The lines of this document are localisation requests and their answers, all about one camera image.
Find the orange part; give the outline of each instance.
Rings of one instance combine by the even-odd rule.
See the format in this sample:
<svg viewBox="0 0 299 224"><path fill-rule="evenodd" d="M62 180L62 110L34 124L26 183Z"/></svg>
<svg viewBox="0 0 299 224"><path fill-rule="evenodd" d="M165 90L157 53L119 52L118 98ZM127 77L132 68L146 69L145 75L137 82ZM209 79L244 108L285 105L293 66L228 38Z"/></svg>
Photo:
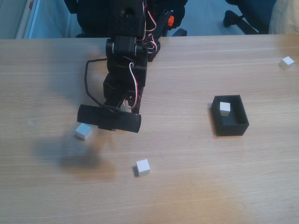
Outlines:
<svg viewBox="0 0 299 224"><path fill-rule="evenodd" d="M172 27L173 23L174 23L174 16L171 15L168 20L168 26Z"/></svg>

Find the black box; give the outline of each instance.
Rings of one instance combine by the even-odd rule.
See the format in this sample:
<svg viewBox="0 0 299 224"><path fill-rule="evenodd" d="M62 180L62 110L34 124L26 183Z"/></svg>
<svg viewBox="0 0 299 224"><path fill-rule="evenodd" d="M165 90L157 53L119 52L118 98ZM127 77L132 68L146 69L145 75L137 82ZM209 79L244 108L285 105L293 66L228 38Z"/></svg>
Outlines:
<svg viewBox="0 0 299 224"><path fill-rule="evenodd" d="M228 117L220 114L220 102L230 103ZM218 136L240 136L249 126L240 95L215 96L211 106L212 117Z"/></svg>

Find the white wire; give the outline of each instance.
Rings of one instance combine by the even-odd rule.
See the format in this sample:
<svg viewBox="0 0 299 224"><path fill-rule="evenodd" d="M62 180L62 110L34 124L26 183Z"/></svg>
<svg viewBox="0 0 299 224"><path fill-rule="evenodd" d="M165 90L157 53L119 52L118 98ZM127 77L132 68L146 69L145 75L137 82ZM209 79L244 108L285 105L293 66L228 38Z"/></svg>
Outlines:
<svg viewBox="0 0 299 224"><path fill-rule="evenodd" d="M153 44L153 41L148 41L148 42L146 42L146 43L144 43L144 45L147 45L147 44L151 44L151 45L153 45L153 47L152 48L147 48L148 50L151 50L151 49L155 49L155 45Z"/></svg>
<svg viewBox="0 0 299 224"><path fill-rule="evenodd" d="M142 7L143 7L143 16L144 16L144 35L143 38L139 41L143 41L145 39L145 34L146 34L146 18L145 18L145 5L144 1L142 1Z"/></svg>
<svg viewBox="0 0 299 224"><path fill-rule="evenodd" d="M154 17L151 15L151 13L150 13L150 11L149 11L149 10L148 10L148 14L149 14L149 16L150 16L151 20L153 21L153 23L154 23L155 27L154 27L153 29L150 29L150 30L145 30L145 31L151 32L151 31L154 31L154 30L156 29L156 27L157 27L157 24L156 24L156 21L154 20Z"/></svg>
<svg viewBox="0 0 299 224"><path fill-rule="evenodd" d="M153 34L149 34L149 38L151 38L152 41L149 40L149 42L147 42L147 43L151 43L151 44L154 46L154 48L155 48L155 52L149 52L149 54L154 54L154 53L157 52L157 50L158 50L158 46L157 46L157 44L156 44L156 42L155 42L155 39L154 39Z"/></svg>
<svg viewBox="0 0 299 224"><path fill-rule="evenodd" d="M135 79L135 76L134 76L134 74L133 74L133 71L132 71L132 66L133 66L134 64L131 62L130 64L129 64L129 69L130 69L130 73L131 73L131 75L132 75L132 78L133 78L133 81L134 81L134 85L135 85L135 102L134 102L134 105L132 106L132 107L128 107L127 105L126 105L126 99L123 101L123 105L126 107L126 108L128 108L128 109L134 109L135 107L136 107L136 105L137 105L137 102L138 102L138 84L137 84L137 81L136 81L136 79Z"/></svg>

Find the white cube in box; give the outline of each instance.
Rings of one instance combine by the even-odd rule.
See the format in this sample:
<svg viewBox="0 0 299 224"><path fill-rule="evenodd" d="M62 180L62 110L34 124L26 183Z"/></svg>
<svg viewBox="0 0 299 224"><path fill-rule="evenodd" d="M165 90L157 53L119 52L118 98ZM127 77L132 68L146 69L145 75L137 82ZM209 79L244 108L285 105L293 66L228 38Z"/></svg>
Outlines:
<svg viewBox="0 0 299 224"><path fill-rule="evenodd" d="M81 124L77 129L76 129L76 135L85 141L92 135L92 127L86 124Z"/></svg>
<svg viewBox="0 0 299 224"><path fill-rule="evenodd" d="M147 159L136 162L136 166L139 176L143 176L150 173L150 166Z"/></svg>
<svg viewBox="0 0 299 224"><path fill-rule="evenodd" d="M223 117L228 117L230 113L230 103L220 102L220 114Z"/></svg>

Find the black chair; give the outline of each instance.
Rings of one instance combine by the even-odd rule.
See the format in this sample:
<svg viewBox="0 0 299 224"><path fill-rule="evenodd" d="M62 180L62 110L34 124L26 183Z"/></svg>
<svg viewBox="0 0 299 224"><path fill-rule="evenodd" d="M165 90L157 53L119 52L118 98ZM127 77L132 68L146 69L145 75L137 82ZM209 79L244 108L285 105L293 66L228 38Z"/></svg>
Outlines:
<svg viewBox="0 0 299 224"><path fill-rule="evenodd" d="M110 0L64 0L71 14L77 14L77 19L83 34L77 37L108 37L109 2ZM155 0L154 18L164 9L172 10L175 17L173 29L180 26L185 15L185 4L188 0Z"/></svg>
<svg viewBox="0 0 299 224"><path fill-rule="evenodd" d="M226 11L223 20L225 27L237 25L247 35L269 34L272 10L276 0L226 0L226 2L238 6L242 16Z"/></svg>

